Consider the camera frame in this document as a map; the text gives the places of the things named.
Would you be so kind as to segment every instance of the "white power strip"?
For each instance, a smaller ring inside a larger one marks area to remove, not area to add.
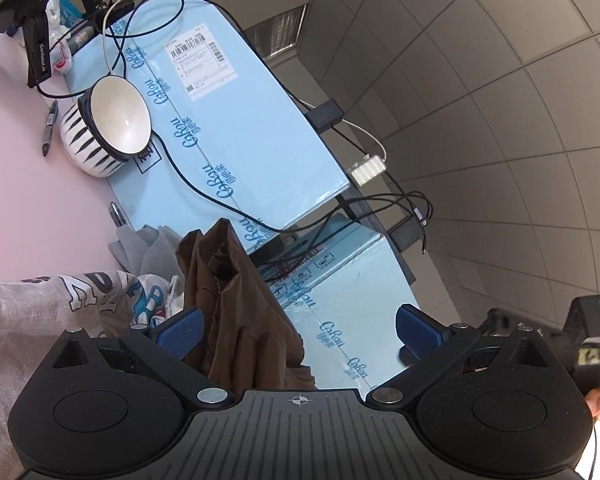
[[[365,155],[361,162],[356,162],[347,172],[358,187],[364,186],[371,179],[386,171],[386,164],[378,155]]]

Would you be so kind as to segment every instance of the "bowl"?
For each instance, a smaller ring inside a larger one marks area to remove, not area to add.
[[[149,144],[149,108],[129,81],[107,75],[67,110],[60,136],[69,158],[81,170],[109,176]]]

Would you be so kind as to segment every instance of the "brown fabric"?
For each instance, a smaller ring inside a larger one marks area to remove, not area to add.
[[[249,388],[312,390],[304,346],[244,251],[231,223],[193,231],[176,251],[185,275],[185,305],[205,318],[202,341],[184,362],[240,396]]]

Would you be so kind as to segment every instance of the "pink tabletop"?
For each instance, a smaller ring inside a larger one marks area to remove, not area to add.
[[[107,248],[116,240],[109,184],[71,163],[58,124],[42,157],[48,104],[26,74],[23,48],[0,34],[0,282],[119,269]],[[67,93],[60,75],[42,86]],[[60,117],[71,102],[59,102]]]

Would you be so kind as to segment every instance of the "white cable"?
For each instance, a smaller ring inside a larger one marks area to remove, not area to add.
[[[104,62],[107,65],[107,75],[113,72],[111,65],[109,64],[109,60],[107,59],[107,22],[109,21],[109,15],[111,11],[116,8],[116,6],[122,2],[126,2],[127,0],[118,0],[112,6],[109,7],[107,13],[104,15],[104,20],[102,20],[102,55],[104,56]]]
[[[307,103],[305,101],[302,101],[302,99],[298,99],[298,102],[302,103],[304,106],[306,106],[307,108],[310,108],[311,110],[313,110],[315,108],[315,106],[313,106],[310,103]],[[364,128],[362,128],[361,126],[358,126],[357,124],[354,124],[350,121],[347,121],[346,119],[342,120],[343,123],[348,124],[349,126],[353,126],[354,128],[360,130],[362,133],[364,133],[365,135],[368,135],[369,137],[371,137],[373,139],[373,141],[380,146],[380,148],[382,148],[382,161],[386,162],[386,149],[384,148],[384,146],[382,145],[382,142],[380,142],[378,139],[376,139],[373,135],[371,135],[368,131],[366,131]]]

